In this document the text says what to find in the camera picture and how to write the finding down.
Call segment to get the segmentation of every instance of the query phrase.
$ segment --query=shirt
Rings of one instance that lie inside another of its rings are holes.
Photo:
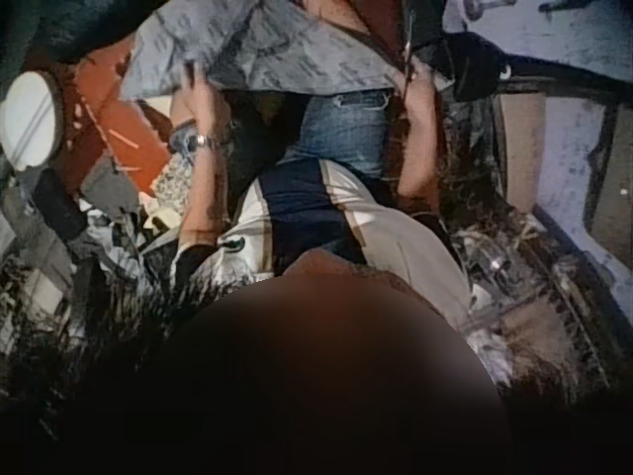
[[[216,246],[184,244],[172,282],[238,286],[282,275],[304,252],[324,248],[390,271],[457,328],[470,302],[468,279],[439,222],[422,224],[376,202],[351,171],[329,160],[277,165],[253,182],[234,226]]]

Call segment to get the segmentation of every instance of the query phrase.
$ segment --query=wristwatch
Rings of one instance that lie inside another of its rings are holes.
[[[223,141],[202,134],[195,134],[194,139],[196,149],[206,147],[210,150],[225,150],[230,145],[230,134],[227,134],[227,138]]]

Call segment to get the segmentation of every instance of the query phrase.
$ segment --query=white drum head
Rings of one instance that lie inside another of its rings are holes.
[[[63,131],[58,97],[45,72],[25,72],[11,85],[0,108],[0,142],[16,170],[42,165],[56,152]]]

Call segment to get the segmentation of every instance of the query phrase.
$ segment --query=navy blue stripe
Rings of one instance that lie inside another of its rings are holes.
[[[318,160],[275,166],[259,177],[259,186],[272,224],[275,275],[317,247],[355,264],[367,263],[345,214],[331,202]]]

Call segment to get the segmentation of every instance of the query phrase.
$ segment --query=hand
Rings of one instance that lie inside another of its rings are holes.
[[[411,57],[413,73],[407,88],[405,108],[412,126],[427,125],[435,121],[435,85],[430,68],[417,57]],[[396,89],[401,97],[405,93],[407,79],[399,72],[396,78]]]
[[[180,74],[182,97],[198,125],[198,133],[221,137],[230,122],[230,106],[222,93],[207,81],[202,64],[194,64],[193,77],[187,64]]]

